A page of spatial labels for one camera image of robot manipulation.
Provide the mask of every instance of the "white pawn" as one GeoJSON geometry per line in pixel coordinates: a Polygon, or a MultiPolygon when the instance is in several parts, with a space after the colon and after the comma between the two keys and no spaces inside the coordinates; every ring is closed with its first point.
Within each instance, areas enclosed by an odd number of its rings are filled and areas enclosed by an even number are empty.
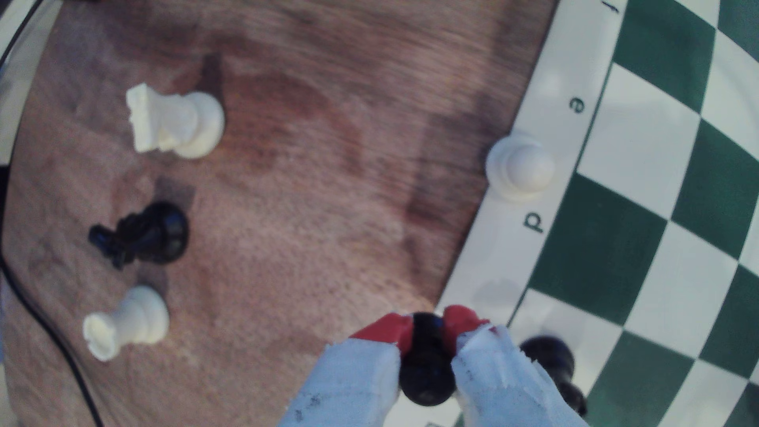
{"type": "Polygon", "coordinates": [[[84,318],[84,339],[100,362],[107,362],[128,343],[154,344],[168,333],[168,309],[163,298],[149,286],[129,290],[118,309],[84,318]]]}
{"type": "Polygon", "coordinates": [[[534,198],[551,183],[555,164],[550,153],[526,134],[514,133],[496,142],[487,155],[490,186],[508,201],[534,198]]]}
{"type": "Polygon", "coordinates": [[[127,105],[138,153],[158,148],[196,159],[210,153],[224,133],[224,109],[208,93],[161,95],[142,83],[127,91],[127,105]]]}

